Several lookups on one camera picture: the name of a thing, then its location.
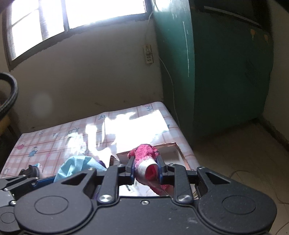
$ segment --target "white cable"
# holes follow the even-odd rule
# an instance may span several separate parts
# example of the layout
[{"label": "white cable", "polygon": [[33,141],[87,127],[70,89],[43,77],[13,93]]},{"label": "white cable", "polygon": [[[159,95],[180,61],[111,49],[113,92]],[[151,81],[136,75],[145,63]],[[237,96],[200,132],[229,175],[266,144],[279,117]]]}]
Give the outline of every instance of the white cable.
[{"label": "white cable", "polygon": [[[151,19],[152,14],[153,14],[154,11],[155,11],[155,6],[156,6],[155,0],[153,0],[153,9],[152,9],[151,13],[149,14],[149,18],[148,18],[148,21],[147,21],[147,27],[146,27],[146,30],[145,30],[145,36],[144,36],[144,41],[145,41],[144,43],[145,43],[145,44],[147,44],[147,30],[148,30],[148,27],[149,27],[149,21],[150,21],[150,19]],[[173,105],[174,105],[174,111],[175,111],[175,114],[176,114],[176,118],[177,118],[178,125],[179,125],[179,127],[181,127],[180,122],[179,122],[179,117],[178,117],[178,114],[177,114],[177,110],[176,110],[176,105],[175,105],[175,87],[174,87],[174,83],[173,83],[172,77],[171,77],[168,69],[166,68],[166,65],[164,64],[164,62],[162,61],[162,59],[160,58],[160,56],[159,56],[159,59],[160,59],[160,61],[162,62],[163,66],[165,67],[165,69],[166,69],[166,71],[167,71],[167,73],[168,73],[168,75],[169,75],[169,77],[170,77],[170,79],[171,79],[171,83],[172,83],[172,87],[173,87]]]},{"label": "white cable", "polygon": [[173,105],[174,105],[174,110],[175,110],[175,114],[176,114],[176,117],[177,117],[177,121],[178,121],[178,125],[179,127],[181,127],[180,125],[180,121],[179,121],[179,118],[178,118],[178,114],[177,114],[177,110],[176,110],[176,105],[175,105],[175,87],[174,87],[174,83],[173,83],[173,80],[172,80],[172,77],[168,71],[168,69],[166,68],[166,65],[164,64],[164,62],[162,61],[162,59],[159,57],[160,61],[162,62],[164,68],[166,69],[170,79],[171,79],[171,83],[172,83],[172,86],[173,86]]},{"label": "white cable", "polygon": [[148,29],[148,27],[149,27],[149,21],[151,20],[151,16],[152,16],[152,14],[153,14],[153,12],[155,11],[155,0],[153,0],[153,9],[152,9],[152,11],[151,11],[151,13],[149,14],[149,18],[148,18],[148,20],[147,20],[147,27],[146,27],[146,29],[145,29],[145,35],[144,35],[144,43],[145,44],[147,44],[147,29]]}]

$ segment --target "power outlet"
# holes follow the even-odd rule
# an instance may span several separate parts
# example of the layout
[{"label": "power outlet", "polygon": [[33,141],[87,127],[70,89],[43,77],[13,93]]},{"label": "power outlet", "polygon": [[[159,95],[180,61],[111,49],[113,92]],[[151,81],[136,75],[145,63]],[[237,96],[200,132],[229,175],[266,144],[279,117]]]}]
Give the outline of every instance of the power outlet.
[{"label": "power outlet", "polygon": [[145,57],[145,62],[147,64],[152,64],[153,63],[153,52],[151,51],[151,45],[146,44],[144,45],[144,57]]}]

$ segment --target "white wall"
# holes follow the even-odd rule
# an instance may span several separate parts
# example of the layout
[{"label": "white wall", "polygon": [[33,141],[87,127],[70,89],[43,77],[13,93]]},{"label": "white wall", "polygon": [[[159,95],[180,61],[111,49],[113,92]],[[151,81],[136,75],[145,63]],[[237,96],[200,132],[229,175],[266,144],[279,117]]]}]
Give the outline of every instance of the white wall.
[{"label": "white wall", "polygon": [[269,0],[274,64],[263,116],[289,140],[289,13]]},{"label": "white wall", "polygon": [[[19,85],[14,109],[21,132],[162,100],[153,21],[148,42],[155,63],[145,64],[146,25],[129,21],[91,27],[19,64],[11,74]],[[0,71],[8,72],[3,46]],[[5,90],[3,83],[0,89]]]}]

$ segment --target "metal screw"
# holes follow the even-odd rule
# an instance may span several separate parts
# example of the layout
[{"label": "metal screw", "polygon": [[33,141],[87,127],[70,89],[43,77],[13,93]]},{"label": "metal screw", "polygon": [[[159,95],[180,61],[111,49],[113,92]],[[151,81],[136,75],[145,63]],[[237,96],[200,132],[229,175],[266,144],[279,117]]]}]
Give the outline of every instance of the metal screw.
[{"label": "metal screw", "polygon": [[143,201],[141,201],[141,204],[142,204],[142,205],[148,205],[148,204],[149,204],[149,201],[143,200]]},{"label": "metal screw", "polygon": [[191,200],[192,200],[192,197],[190,195],[187,195],[187,194],[178,196],[178,201],[180,201],[180,202],[190,202]]},{"label": "metal screw", "polygon": [[112,196],[111,195],[108,195],[108,194],[104,194],[104,195],[101,195],[99,197],[99,200],[101,202],[110,202],[112,200]]},{"label": "metal screw", "polygon": [[194,200],[196,200],[196,199],[199,198],[199,196],[198,196],[198,194],[197,194],[197,191],[194,191],[194,192],[193,192],[193,197],[194,197]]}]

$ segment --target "pink checkered tablecloth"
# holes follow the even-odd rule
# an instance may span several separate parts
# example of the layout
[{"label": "pink checkered tablecloth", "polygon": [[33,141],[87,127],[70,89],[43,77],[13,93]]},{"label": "pink checkered tablecloth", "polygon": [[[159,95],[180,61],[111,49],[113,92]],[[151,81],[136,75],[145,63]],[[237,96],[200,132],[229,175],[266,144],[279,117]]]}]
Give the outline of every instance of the pink checkered tablecloth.
[{"label": "pink checkered tablecloth", "polygon": [[109,166],[111,155],[140,144],[176,142],[192,169],[199,166],[178,125],[161,102],[154,102],[22,134],[0,178],[18,175],[40,163],[43,177],[55,175],[71,156],[85,155]]}]

